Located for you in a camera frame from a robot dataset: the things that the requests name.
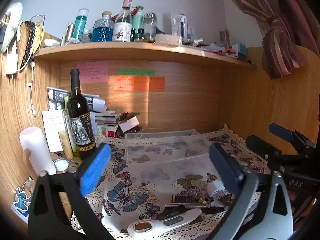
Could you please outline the white charger plug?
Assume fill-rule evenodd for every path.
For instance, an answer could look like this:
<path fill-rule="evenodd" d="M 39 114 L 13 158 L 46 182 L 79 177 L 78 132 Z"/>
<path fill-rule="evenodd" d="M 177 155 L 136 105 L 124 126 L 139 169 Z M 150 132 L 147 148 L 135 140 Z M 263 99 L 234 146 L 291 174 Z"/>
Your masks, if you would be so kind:
<path fill-rule="evenodd" d="M 210 199 L 220 199 L 228 194 L 224 184 L 220 180 L 212 181 L 207 185 L 207 193 Z"/>

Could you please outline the black gold rectangular lighter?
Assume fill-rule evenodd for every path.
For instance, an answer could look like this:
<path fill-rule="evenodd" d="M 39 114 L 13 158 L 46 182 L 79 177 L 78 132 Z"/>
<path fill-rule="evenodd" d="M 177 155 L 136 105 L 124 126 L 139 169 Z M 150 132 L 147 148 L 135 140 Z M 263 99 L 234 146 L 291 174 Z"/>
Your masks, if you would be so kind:
<path fill-rule="evenodd" d="M 206 200 L 200 196 L 172 196 L 171 198 L 172 203 L 180 203 L 180 204 L 206 204 Z"/>

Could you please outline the white handheld thermometer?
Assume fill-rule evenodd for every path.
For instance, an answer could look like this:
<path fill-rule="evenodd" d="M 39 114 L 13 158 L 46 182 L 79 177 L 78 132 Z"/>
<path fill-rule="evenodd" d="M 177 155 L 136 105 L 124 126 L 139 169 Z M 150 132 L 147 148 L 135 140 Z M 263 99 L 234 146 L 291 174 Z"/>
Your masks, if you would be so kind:
<path fill-rule="evenodd" d="M 130 224 L 127 233 L 133 239 L 152 239 L 169 231 L 189 225 L 201 215 L 200 209 L 191 209 L 185 213 L 164 220 L 143 219 Z"/>

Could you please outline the blue stitch sticker card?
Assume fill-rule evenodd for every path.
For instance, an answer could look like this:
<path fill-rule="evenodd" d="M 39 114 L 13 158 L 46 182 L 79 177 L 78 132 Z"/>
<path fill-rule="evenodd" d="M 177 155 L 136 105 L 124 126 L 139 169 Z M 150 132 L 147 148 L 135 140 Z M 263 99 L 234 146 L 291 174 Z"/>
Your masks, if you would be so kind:
<path fill-rule="evenodd" d="M 15 190 L 14 201 L 11 210 L 23 221 L 28 224 L 30 205 L 32 201 L 35 181 L 30 177 L 20 187 Z"/>

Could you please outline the small round mirror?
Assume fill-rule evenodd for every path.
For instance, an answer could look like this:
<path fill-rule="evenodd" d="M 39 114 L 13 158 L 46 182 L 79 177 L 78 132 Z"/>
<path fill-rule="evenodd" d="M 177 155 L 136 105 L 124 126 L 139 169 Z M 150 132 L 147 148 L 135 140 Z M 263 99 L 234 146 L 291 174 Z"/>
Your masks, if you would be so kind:
<path fill-rule="evenodd" d="M 53 163 L 57 174 L 65 173 L 69 168 L 69 161 L 65 158 L 58 158 Z"/>

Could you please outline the yellow tube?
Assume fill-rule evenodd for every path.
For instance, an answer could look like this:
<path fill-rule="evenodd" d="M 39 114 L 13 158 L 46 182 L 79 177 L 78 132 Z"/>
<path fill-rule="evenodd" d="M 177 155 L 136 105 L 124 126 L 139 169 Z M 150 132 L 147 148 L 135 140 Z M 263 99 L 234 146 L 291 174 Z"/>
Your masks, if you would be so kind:
<path fill-rule="evenodd" d="M 68 134 L 66 131 L 59 131 L 59 138 L 63 148 L 63 152 L 68 159 L 73 159 L 73 151 L 69 142 Z"/>

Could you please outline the white plastic bottle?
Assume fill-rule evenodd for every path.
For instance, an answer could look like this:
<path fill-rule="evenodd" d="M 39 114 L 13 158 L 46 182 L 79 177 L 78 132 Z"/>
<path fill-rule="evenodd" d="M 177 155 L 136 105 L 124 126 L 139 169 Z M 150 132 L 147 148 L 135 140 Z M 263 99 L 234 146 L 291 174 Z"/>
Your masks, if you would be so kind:
<path fill-rule="evenodd" d="M 29 163 L 35 173 L 47 171 L 49 175 L 56 174 L 56 168 L 51 159 L 49 148 L 42 132 L 42 129 L 31 126 L 20 133 L 22 150 L 29 150 Z"/>

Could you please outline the dark wine bottle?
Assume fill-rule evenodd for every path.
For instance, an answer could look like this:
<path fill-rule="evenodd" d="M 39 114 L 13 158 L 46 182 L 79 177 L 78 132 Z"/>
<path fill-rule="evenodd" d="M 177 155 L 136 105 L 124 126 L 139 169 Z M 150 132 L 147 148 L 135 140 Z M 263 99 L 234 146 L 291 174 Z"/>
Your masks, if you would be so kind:
<path fill-rule="evenodd" d="M 71 70 L 71 92 L 80 92 L 80 70 Z M 67 102 L 67 110 L 71 122 L 76 148 L 80 158 L 85 160 L 95 151 L 96 143 L 93 135 L 90 112 L 87 102 L 82 105 L 71 100 Z"/>

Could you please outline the butterfly print lace cloth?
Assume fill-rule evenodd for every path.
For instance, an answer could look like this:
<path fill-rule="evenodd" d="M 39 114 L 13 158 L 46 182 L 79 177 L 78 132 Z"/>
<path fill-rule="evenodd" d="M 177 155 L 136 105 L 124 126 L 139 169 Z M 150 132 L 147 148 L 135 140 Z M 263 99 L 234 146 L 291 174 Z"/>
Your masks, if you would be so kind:
<path fill-rule="evenodd" d="M 262 157 L 249 150 L 245 141 L 224 127 L 202 134 L 218 143 L 228 155 L 254 172 L 268 174 L 270 169 Z M 95 190 L 87 201 L 103 226 L 115 239 L 128 239 L 127 227 L 139 219 L 154 219 L 171 203 L 172 196 L 200 193 L 208 196 L 207 185 L 221 180 L 208 154 L 180 160 L 129 165 L 126 161 L 126 142 L 123 139 L 96 137 L 96 143 L 109 144 L 112 156 Z M 220 211 L 201 215 L 194 223 L 165 233 L 162 239 L 195 239 L 214 230 L 225 216 L 234 195 L 211 199 Z"/>

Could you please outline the stack of books papers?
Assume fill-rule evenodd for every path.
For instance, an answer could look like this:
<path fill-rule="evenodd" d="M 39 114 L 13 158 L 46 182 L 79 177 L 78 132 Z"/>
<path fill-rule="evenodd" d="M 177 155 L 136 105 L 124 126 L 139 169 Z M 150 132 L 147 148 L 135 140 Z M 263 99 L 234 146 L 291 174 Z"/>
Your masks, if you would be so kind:
<path fill-rule="evenodd" d="M 90 112 L 94 136 L 117 137 L 120 115 L 116 113 Z"/>

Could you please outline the brown striped curtain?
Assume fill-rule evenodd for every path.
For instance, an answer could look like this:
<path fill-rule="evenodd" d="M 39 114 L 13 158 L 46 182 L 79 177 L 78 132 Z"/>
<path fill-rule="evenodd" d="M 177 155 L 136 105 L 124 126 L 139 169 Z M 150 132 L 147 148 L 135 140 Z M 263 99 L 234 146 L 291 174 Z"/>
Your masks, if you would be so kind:
<path fill-rule="evenodd" d="M 257 21 L 263 36 L 263 69 L 272 80 L 304 61 L 299 47 L 319 55 L 319 21 L 304 0 L 232 0 Z"/>

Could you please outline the clear plastic storage box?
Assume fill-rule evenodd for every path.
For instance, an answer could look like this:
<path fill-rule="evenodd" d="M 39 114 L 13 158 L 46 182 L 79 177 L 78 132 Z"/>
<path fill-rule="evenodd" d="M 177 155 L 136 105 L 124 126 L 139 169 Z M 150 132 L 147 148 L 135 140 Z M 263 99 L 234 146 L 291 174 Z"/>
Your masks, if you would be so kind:
<path fill-rule="evenodd" d="M 125 135 L 129 165 L 180 160 L 208 154 L 210 142 L 195 129 Z"/>

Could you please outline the white rolled poster tube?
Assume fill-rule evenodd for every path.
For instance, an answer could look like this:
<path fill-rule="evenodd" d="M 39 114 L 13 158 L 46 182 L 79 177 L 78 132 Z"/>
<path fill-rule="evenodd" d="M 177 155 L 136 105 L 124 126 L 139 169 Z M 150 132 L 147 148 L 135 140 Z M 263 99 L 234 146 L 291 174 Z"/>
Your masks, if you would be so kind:
<path fill-rule="evenodd" d="M 88 109 L 92 112 L 105 113 L 107 110 L 105 100 L 101 99 L 98 95 L 81 94 L 79 91 L 73 93 L 68 90 L 54 87 L 47 87 L 47 92 L 49 100 L 65 103 L 65 106 L 67 106 L 68 101 L 66 99 L 68 99 L 74 103 L 78 102 L 82 105 L 84 105 L 86 101 Z"/>

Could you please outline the small white cardboard box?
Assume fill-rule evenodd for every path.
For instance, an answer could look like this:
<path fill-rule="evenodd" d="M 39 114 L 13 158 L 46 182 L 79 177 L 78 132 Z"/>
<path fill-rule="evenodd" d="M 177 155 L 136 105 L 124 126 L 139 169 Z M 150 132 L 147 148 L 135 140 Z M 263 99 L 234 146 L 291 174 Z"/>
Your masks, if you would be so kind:
<path fill-rule="evenodd" d="M 135 128 L 136 126 L 139 125 L 139 121 L 138 119 L 134 116 L 132 118 L 130 118 L 129 120 L 125 121 L 125 122 L 122 122 L 119 124 L 119 127 L 121 129 L 121 131 L 123 133 L 131 130 L 132 128 Z"/>

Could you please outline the pink sticky note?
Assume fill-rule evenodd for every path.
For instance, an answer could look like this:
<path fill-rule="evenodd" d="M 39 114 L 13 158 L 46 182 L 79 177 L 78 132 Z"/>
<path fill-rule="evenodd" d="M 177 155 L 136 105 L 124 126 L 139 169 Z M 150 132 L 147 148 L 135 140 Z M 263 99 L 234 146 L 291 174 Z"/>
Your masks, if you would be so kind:
<path fill-rule="evenodd" d="M 80 83 L 108 83 L 107 61 L 85 61 L 76 65 L 80 70 Z"/>

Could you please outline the orange sticky note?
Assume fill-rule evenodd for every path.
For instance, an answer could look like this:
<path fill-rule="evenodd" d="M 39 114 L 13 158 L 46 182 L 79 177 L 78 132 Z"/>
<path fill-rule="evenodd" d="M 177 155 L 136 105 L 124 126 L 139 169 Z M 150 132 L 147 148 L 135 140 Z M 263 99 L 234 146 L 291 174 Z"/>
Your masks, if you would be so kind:
<path fill-rule="evenodd" d="M 115 91 L 164 92 L 165 77 L 160 76 L 118 76 L 115 81 Z"/>

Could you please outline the green sticky note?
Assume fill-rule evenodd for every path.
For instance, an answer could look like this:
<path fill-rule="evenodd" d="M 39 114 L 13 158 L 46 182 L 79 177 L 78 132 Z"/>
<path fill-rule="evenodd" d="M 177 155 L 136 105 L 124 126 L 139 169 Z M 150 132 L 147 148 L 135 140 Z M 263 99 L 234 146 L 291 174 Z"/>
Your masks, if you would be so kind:
<path fill-rule="evenodd" d="M 119 70 L 119 75 L 121 76 L 155 76 L 155 70 L 123 68 Z"/>

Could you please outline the clear glass jar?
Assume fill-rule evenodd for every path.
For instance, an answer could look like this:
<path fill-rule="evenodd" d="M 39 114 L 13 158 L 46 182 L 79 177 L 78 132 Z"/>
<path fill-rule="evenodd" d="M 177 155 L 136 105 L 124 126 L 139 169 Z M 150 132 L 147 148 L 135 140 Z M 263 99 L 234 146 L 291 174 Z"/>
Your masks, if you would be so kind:
<path fill-rule="evenodd" d="M 154 42 L 157 28 L 157 16 L 153 12 L 148 12 L 143 17 L 144 41 Z"/>

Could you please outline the green pump bottle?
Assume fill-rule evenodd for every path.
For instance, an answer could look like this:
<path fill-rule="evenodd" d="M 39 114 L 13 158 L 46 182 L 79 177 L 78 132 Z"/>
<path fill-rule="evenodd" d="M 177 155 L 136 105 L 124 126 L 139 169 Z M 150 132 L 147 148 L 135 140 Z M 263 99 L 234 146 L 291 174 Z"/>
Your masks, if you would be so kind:
<path fill-rule="evenodd" d="M 142 40 L 144 34 L 143 12 L 144 7 L 137 5 L 132 11 L 131 41 Z"/>

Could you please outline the clear sake bottle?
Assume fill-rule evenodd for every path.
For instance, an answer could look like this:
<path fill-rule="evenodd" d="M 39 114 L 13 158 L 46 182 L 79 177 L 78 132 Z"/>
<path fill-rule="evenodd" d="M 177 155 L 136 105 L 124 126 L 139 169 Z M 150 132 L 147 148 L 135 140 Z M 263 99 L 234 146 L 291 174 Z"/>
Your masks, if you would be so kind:
<path fill-rule="evenodd" d="M 113 28 L 113 42 L 130 42 L 132 29 L 131 16 L 132 0 L 123 0 L 123 5 L 118 14 Z"/>

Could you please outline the black lace band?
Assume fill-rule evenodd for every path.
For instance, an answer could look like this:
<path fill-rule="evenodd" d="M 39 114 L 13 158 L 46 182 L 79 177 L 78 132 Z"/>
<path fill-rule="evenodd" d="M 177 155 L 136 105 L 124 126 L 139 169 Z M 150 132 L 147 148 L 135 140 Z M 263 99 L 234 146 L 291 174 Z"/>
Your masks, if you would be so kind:
<path fill-rule="evenodd" d="M 27 39 L 27 45 L 25 47 L 25 52 L 23 55 L 21 66 L 20 66 L 20 71 L 26 66 L 29 60 L 29 57 L 31 56 L 31 49 L 33 48 L 33 44 L 35 40 L 35 32 L 36 32 L 36 27 L 34 22 L 26 21 L 25 24 L 27 26 L 27 29 L 29 30 L 29 34 Z"/>

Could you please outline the blue liquid glass bottle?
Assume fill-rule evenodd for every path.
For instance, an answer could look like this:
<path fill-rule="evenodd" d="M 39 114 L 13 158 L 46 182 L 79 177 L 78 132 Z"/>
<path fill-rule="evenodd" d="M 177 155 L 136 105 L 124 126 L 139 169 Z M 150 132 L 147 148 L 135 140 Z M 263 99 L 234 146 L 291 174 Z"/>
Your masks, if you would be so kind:
<path fill-rule="evenodd" d="M 91 42 L 111 42 L 113 37 L 114 22 L 111 20 L 112 13 L 104 11 L 101 19 L 95 21 Z"/>

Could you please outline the tall blue liquid tube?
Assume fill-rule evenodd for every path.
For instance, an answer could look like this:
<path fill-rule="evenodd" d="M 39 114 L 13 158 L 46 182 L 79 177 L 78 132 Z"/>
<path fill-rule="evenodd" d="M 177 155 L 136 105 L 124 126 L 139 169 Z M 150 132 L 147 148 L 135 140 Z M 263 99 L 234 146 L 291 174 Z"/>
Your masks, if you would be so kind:
<path fill-rule="evenodd" d="M 87 22 L 87 16 L 88 16 L 89 10 L 87 8 L 81 8 L 78 11 L 78 14 L 75 19 L 74 23 L 74 31 L 72 34 L 72 38 L 78 39 L 84 32 L 85 25 Z"/>

